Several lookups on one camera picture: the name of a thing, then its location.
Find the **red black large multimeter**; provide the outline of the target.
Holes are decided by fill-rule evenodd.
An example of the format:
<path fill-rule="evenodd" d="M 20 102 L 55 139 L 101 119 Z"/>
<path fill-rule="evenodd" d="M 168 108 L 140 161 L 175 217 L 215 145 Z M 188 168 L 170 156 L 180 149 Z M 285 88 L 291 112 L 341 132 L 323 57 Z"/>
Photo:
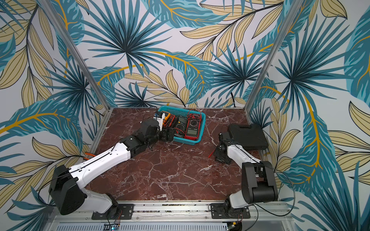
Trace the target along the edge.
<path fill-rule="evenodd" d="M 200 133 L 200 125 L 202 122 L 201 114 L 188 114 L 188 123 L 185 131 L 185 138 L 188 140 L 197 140 Z"/>

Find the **green black multimeter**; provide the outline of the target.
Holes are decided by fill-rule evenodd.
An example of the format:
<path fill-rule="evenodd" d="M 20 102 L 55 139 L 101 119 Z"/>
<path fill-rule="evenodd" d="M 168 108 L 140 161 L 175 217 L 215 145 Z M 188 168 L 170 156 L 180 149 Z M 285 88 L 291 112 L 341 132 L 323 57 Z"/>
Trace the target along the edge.
<path fill-rule="evenodd" d="M 188 119 L 184 116 L 178 116 L 175 120 L 174 128 L 176 137 L 184 138 L 186 134 Z"/>

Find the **yellow multimeter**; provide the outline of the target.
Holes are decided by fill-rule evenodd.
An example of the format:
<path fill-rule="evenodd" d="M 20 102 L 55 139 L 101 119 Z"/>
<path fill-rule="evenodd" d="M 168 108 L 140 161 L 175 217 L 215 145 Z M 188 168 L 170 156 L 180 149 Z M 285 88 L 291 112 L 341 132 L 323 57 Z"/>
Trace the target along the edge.
<path fill-rule="evenodd" d="M 170 127 L 172 125 L 172 114 L 167 111 L 162 111 L 162 115 L 164 116 L 163 127 Z"/>

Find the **small black multimeter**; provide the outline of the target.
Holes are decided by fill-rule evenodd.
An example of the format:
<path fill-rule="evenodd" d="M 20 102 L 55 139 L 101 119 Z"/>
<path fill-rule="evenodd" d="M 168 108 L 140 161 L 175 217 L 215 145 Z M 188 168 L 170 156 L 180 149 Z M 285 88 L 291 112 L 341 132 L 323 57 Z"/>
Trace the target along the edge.
<path fill-rule="evenodd" d="M 211 154 L 209 154 L 208 158 L 214 157 L 217 158 L 219 156 L 220 151 L 222 148 L 220 146 L 215 147 Z"/>

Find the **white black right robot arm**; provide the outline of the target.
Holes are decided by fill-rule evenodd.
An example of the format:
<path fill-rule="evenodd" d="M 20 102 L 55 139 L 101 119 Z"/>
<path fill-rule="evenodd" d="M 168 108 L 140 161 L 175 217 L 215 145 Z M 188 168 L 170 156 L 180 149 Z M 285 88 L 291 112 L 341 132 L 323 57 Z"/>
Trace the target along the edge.
<path fill-rule="evenodd" d="M 240 209 L 255 203 L 278 200 L 278 190 L 272 164 L 248 153 L 240 142 L 231 138 L 229 132 L 218 135 L 215 161 L 230 164 L 235 162 L 241 169 L 241 190 L 228 196 L 226 207 Z"/>

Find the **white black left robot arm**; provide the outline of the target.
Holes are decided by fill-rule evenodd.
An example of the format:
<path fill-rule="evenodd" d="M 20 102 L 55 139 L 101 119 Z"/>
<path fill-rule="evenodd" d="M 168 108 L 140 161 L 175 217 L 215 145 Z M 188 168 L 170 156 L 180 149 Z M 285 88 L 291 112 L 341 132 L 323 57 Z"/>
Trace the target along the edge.
<path fill-rule="evenodd" d="M 136 157 L 158 141 L 172 142 L 173 138 L 173 128 L 162 128 L 157 120 L 147 119 L 141 123 L 139 130 L 97 156 L 71 167 L 57 167 L 49 195 L 61 215 L 92 211 L 107 219 L 117 218 L 119 204 L 111 194 L 92 192 L 85 187 L 102 173 Z"/>

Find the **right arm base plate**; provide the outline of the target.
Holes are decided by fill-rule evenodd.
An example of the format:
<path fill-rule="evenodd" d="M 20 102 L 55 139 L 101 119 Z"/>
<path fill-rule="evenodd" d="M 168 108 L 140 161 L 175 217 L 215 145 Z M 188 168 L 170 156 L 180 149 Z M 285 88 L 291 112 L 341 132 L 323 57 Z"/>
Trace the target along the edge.
<path fill-rule="evenodd" d="M 249 210 L 246 208 L 233 208 L 225 203 L 212 203 L 208 205 L 212 219 L 248 219 Z"/>

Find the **small black red tester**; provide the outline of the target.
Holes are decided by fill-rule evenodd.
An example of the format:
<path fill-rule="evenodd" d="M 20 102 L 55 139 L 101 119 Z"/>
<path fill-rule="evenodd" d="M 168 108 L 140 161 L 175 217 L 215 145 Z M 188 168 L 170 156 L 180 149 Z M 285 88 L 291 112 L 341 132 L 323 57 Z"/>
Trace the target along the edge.
<path fill-rule="evenodd" d="M 165 141 L 172 142 L 174 139 L 175 128 L 166 128 L 165 129 Z"/>

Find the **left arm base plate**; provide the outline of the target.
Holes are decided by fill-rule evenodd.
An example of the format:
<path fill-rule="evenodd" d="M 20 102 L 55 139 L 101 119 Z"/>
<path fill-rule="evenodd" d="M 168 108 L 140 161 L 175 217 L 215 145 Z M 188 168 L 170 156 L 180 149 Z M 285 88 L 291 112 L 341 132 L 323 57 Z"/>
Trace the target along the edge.
<path fill-rule="evenodd" d="M 131 220 L 133 211 L 134 204 L 117 204 L 105 213 L 94 212 L 92 220 Z"/>

